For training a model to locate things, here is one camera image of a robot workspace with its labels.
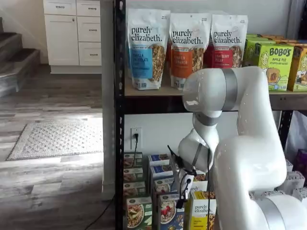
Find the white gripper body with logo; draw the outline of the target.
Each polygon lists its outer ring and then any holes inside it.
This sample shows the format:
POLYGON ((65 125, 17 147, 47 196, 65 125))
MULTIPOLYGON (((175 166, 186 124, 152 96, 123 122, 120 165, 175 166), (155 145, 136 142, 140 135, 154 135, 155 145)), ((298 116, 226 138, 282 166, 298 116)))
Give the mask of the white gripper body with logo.
POLYGON ((193 175, 185 170, 180 170, 178 173, 178 191, 181 200, 188 200, 192 183, 193 175))

